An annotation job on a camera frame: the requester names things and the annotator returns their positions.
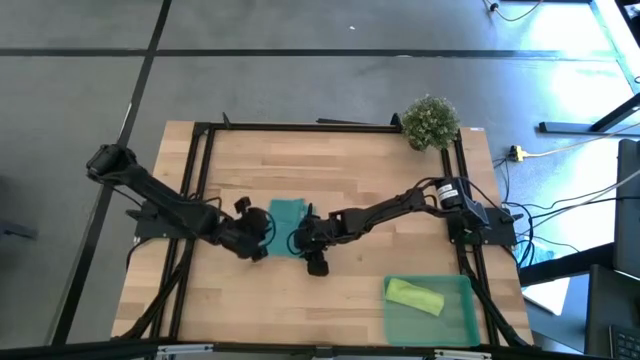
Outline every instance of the metal stand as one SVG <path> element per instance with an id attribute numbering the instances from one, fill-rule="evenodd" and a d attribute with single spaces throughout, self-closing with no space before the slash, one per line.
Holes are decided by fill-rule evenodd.
<path id="1" fill-rule="evenodd" d="M 520 284 L 530 286 L 589 272 L 591 265 L 613 269 L 614 243 L 549 260 L 520 270 Z"/>
<path id="2" fill-rule="evenodd" d="M 595 124 L 541 122 L 540 132 L 550 134 L 603 135 L 607 134 L 609 130 L 616 132 L 625 128 L 625 126 L 618 124 L 638 110 L 640 110 L 640 93 L 618 106 L 618 108 L 605 115 L 605 117 L 598 120 Z M 617 135 L 640 136 L 640 128 L 631 128 Z"/>

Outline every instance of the black floor line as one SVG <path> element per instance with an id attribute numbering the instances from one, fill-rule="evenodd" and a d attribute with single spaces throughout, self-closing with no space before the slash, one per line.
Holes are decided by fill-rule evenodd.
<path id="1" fill-rule="evenodd" d="M 0 57 L 418 57 L 489 58 L 553 61 L 616 61 L 615 51 L 576 54 L 562 50 L 428 50 L 428 49 L 127 49 L 0 48 Z"/>
<path id="2" fill-rule="evenodd" d="M 0 57 L 142 57 L 147 49 L 135 48 L 0 48 Z"/>
<path id="3" fill-rule="evenodd" d="M 153 52 L 158 48 L 160 36 L 162 35 L 162 30 L 164 29 L 164 25 L 169 14 L 169 8 L 171 7 L 171 1 L 172 0 L 164 0 L 162 2 L 158 21 L 156 22 L 151 41 L 149 43 L 148 52 Z M 122 125 L 122 130 L 120 131 L 120 136 L 117 141 L 119 145 L 126 146 L 129 142 L 129 138 L 131 137 L 131 131 L 133 130 L 133 124 L 135 123 L 136 115 L 140 108 L 142 95 L 144 94 L 144 89 L 147 84 L 147 80 L 149 79 L 149 74 L 151 73 L 153 59 L 154 57 L 152 55 L 147 55 L 142 63 L 142 68 L 140 69 L 140 74 L 138 75 L 138 80 L 136 81 L 131 98 L 129 111 L 127 112 L 127 116 L 124 124 Z M 104 225 L 104 221 L 107 217 L 107 210 L 109 209 L 109 203 L 111 202 L 111 195 L 111 189 L 104 186 L 101 187 L 97 205 L 90 217 L 91 220 L 88 223 L 87 231 L 85 232 L 78 264 L 73 273 L 69 290 L 64 297 L 60 317 L 52 337 L 53 345 L 62 345 L 67 342 L 69 332 L 73 326 L 73 319 L 75 317 L 78 304 L 80 303 L 80 298 L 82 297 L 82 291 L 91 268 L 91 262 L 98 246 L 100 232 L 102 231 L 102 226 Z"/>

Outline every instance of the computer monitor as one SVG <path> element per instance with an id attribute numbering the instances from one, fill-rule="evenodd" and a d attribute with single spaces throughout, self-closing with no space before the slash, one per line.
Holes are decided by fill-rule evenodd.
<path id="1" fill-rule="evenodd" d="M 618 182 L 640 169 L 640 142 L 618 144 Z M 618 187 L 617 197 L 640 197 L 640 175 Z M 640 278 L 640 199 L 616 201 L 613 266 Z"/>

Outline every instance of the green plant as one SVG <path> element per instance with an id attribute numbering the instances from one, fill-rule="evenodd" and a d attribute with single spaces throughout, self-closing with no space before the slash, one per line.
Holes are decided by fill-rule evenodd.
<path id="1" fill-rule="evenodd" d="M 444 149 L 456 138 L 458 123 L 456 109 L 447 99 L 427 95 L 402 115 L 402 132 L 416 150 Z"/>

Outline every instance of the yellow cable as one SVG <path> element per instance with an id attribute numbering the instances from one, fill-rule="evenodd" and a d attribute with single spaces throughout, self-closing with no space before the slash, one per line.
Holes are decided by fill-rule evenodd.
<path id="1" fill-rule="evenodd" d="M 538 3 L 537 3 L 537 4 L 535 4 L 535 5 L 534 5 L 534 6 L 533 6 L 529 11 L 527 11 L 526 13 L 524 13 L 524 14 L 522 14 L 522 15 L 518 16 L 517 18 L 514 18 L 514 19 L 509 19 L 508 17 L 504 16 L 504 15 L 502 14 L 502 12 L 500 12 L 500 10 L 499 10 L 498 8 L 496 8 L 496 9 L 495 9 L 495 10 L 493 10 L 493 11 L 495 11 L 495 12 L 496 12 L 496 13 L 497 13 L 497 14 L 498 14 L 498 15 L 499 15 L 503 20 L 505 20 L 505 21 L 509 21 L 509 22 L 513 22 L 513 21 L 518 21 L 518 20 L 522 19 L 523 17 L 525 17 L 525 16 L 527 16 L 527 15 L 531 14 L 531 13 L 533 12 L 533 10 L 535 10 L 538 6 L 540 6 L 540 4 L 542 4 L 542 2 L 543 2 L 543 1 L 544 1 L 544 0 L 538 0 Z M 489 7 L 491 7 L 491 5 L 493 5 L 493 3 L 491 3 L 489 0 L 484 0 L 484 2 L 485 2 L 485 3 L 486 3 L 486 5 L 488 5 Z"/>
<path id="2" fill-rule="evenodd" d="M 573 145 L 564 146 L 564 147 L 561 147 L 561 148 L 558 148 L 558 149 L 555 149 L 555 150 L 550 150 L 550 151 L 547 151 L 547 152 L 543 152 L 543 153 L 540 153 L 540 154 L 530 154 L 530 153 L 528 153 L 528 152 L 526 152 L 524 150 L 522 151 L 522 154 L 523 154 L 523 157 L 542 157 L 542 156 L 547 156 L 547 155 L 555 154 L 555 153 L 558 153 L 558 152 L 561 152 L 561 151 L 569 150 L 569 149 L 572 149 L 574 147 L 577 147 L 577 146 L 580 146 L 580 145 L 584 145 L 586 143 L 590 143 L 592 141 L 602 140 L 602 139 L 606 139 L 606 138 L 612 137 L 613 135 L 619 134 L 619 133 L 621 133 L 621 132 L 623 132 L 625 130 L 631 129 L 632 127 L 638 126 L 638 125 L 640 125 L 640 122 L 636 123 L 636 124 L 633 124 L 633 125 L 630 125 L 630 126 L 627 126 L 625 128 L 622 128 L 621 130 L 618 130 L 616 132 L 612 132 L 610 134 L 597 137 L 595 139 L 590 139 L 590 140 L 587 140 L 587 141 L 575 143 Z"/>

